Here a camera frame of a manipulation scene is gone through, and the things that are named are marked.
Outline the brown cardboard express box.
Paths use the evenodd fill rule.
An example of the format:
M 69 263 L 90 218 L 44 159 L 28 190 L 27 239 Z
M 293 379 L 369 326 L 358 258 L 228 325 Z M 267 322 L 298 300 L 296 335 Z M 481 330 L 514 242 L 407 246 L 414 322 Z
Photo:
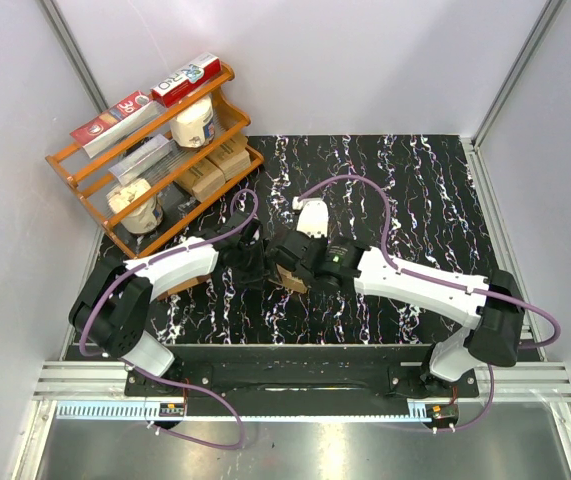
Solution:
M 272 282 L 300 294 L 305 294 L 308 291 L 308 287 L 302 279 L 278 264 L 275 265 Z

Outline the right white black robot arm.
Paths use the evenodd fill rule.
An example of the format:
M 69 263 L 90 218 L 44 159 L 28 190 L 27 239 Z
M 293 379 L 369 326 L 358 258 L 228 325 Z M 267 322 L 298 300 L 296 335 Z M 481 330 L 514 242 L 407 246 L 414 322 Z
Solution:
M 514 277 L 445 272 L 386 258 L 379 248 L 339 237 L 333 241 L 285 231 L 269 241 L 266 257 L 308 288 L 351 291 L 411 304 L 459 324 L 435 343 L 411 384 L 433 396 L 451 389 L 481 364 L 517 363 L 524 312 Z

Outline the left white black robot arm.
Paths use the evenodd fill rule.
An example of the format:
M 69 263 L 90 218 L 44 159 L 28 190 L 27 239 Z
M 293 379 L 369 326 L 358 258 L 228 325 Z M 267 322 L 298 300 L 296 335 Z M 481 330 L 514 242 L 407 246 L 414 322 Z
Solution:
M 179 245 L 140 259 L 96 262 L 68 315 L 81 334 L 87 356 L 105 353 L 147 372 L 147 384 L 160 395 L 178 390 L 176 357 L 146 331 L 148 310 L 160 295 L 219 267 L 260 282 L 263 273 L 262 225 L 237 211 L 223 226 L 205 229 Z

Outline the brown printed carton box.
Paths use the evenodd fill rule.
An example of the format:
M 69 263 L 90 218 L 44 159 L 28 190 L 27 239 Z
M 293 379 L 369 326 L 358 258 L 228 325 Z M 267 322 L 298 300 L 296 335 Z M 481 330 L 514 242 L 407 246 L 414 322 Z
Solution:
M 170 289 L 168 289 L 162 293 L 159 293 L 156 296 L 156 299 L 157 300 L 165 300 L 165 299 L 171 297 L 172 295 L 179 294 L 180 292 L 183 292 L 183 291 L 188 290 L 190 288 L 193 288 L 197 285 L 205 283 L 206 281 L 208 281 L 210 279 L 211 279 L 210 274 L 194 277 L 194 278 L 187 280 L 187 281 L 185 281 L 179 285 L 174 286 L 173 288 L 170 288 Z

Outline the kraft paper box left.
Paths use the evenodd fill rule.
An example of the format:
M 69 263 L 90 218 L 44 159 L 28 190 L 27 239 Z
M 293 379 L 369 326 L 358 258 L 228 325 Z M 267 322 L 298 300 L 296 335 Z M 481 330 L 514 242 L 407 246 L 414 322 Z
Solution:
M 204 158 L 185 170 L 174 182 L 202 202 L 225 184 L 225 177 L 214 163 Z

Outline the kraft paper box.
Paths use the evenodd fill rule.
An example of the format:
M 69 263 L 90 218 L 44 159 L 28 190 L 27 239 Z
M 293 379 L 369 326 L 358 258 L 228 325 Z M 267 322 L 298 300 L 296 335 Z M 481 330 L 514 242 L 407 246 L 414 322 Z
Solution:
M 247 137 L 237 133 L 207 156 L 208 160 L 222 172 L 226 181 L 239 175 L 251 165 L 250 155 L 246 150 L 247 144 Z
M 185 170 L 174 182 L 202 202 L 225 184 L 225 177 L 214 163 L 204 158 Z

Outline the kraft paper box right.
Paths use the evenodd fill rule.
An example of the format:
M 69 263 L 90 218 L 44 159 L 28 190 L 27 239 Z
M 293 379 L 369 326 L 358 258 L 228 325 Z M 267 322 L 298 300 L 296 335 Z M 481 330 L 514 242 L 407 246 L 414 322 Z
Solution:
M 222 172 L 226 181 L 239 175 L 251 165 L 250 155 L 246 150 L 247 144 L 247 137 L 237 133 L 207 156 L 208 160 Z

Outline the red silver toothpaste box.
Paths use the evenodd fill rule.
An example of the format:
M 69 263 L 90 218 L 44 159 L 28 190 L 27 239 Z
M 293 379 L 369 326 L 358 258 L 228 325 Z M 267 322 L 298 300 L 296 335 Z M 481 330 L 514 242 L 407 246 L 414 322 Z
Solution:
M 161 105 L 138 90 L 70 133 L 74 142 L 94 158 L 156 119 Z

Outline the red white toothpaste box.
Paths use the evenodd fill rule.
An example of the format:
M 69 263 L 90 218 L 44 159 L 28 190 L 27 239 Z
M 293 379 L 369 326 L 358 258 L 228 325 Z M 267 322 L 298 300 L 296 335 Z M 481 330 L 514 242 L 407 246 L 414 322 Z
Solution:
M 151 89 L 152 98 L 169 108 L 221 71 L 218 56 L 203 53 L 178 68 Z

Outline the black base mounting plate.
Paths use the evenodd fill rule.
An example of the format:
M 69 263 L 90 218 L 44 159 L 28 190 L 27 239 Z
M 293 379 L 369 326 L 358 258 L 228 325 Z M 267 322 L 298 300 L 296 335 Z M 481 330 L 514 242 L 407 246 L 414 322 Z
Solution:
M 387 416 L 411 400 L 476 399 L 473 370 L 445 390 L 420 385 L 428 346 L 180 345 L 174 381 L 223 396 L 252 417 Z

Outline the black marble pattern mat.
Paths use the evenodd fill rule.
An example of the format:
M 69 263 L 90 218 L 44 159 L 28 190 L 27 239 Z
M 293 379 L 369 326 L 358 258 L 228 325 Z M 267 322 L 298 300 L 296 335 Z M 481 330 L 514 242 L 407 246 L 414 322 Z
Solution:
M 489 275 L 497 260 L 464 146 L 454 135 L 253 136 L 263 165 L 188 227 L 221 225 L 236 203 L 249 210 L 246 189 L 260 201 L 267 235 L 295 224 L 292 199 L 335 177 L 322 196 L 330 233 L 388 248 L 402 259 L 448 272 Z M 147 330 L 168 344 L 431 344 L 457 324 L 420 307 L 373 296 L 272 283 L 237 286 L 231 271 L 152 303 Z

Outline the orange wooden shelf rack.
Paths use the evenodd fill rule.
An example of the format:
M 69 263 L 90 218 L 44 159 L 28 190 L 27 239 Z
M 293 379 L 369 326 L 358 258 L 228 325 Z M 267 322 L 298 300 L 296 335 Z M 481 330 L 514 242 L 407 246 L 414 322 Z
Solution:
M 196 216 L 219 200 L 222 195 L 264 162 L 264 158 L 260 153 L 253 148 L 249 148 L 251 165 L 239 175 L 225 182 L 213 195 L 197 205 L 194 213 L 188 213 L 184 218 L 172 216 L 168 222 L 162 225 L 159 234 L 133 234 L 126 231 L 124 219 L 127 215 L 143 205 L 152 196 L 163 193 L 185 170 L 204 159 L 214 148 L 241 132 L 243 128 L 251 123 L 250 117 L 232 105 L 223 94 L 222 86 L 233 80 L 234 77 L 235 73 L 231 66 L 223 63 L 221 71 L 213 79 L 197 88 L 193 94 L 188 95 L 186 99 L 179 101 L 178 104 L 169 108 L 167 112 L 109 148 L 106 153 L 91 160 L 88 165 L 76 172 L 70 172 L 63 166 L 63 162 L 66 159 L 81 151 L 81 147 L 76 143 L 67 146 L 54 155 L 46 157 L 48 164 L 103 229 L 105 236 L 110 238 L 127 256 L 138 258 L 161 248 L 186 228 Z M 150 189 L 141 198 L 135 200 L 132 205 L 125 207 L 123 211 L 113 212 L 109 207 L 107 194 L 118 187 L 119 182 L 108 169 L 114 166 L 118 160 L 122 160 L 128 149 L 141 146 L 150 140 L 154 134 L 163 134 L 170 139 L 170 120 L 206 96 L 210 96 L 213 101 L 215 127 L 213 142 L 196 150 L 184 149 L 176 145 L 172 146 L 169 155 L 142 174 L 143 178 L 149 183 Z

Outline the upper white tissue roll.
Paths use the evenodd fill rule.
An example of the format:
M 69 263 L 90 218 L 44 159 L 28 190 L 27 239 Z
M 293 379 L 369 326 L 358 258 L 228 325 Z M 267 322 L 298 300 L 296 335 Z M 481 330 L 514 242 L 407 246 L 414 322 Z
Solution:
M 173 140 L 182 148 L 198 149 L 215 136 L 212 99 L 206 96 L 176 115 L 170 122 Z

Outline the silver foil packet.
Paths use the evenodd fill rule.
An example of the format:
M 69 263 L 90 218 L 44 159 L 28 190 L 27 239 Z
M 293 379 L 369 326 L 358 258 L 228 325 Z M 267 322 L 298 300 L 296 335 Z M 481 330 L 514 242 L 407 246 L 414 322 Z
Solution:
M 120 185 L 126 186 L 171 153 L 170 140 L 158 134 L 109 168 Z

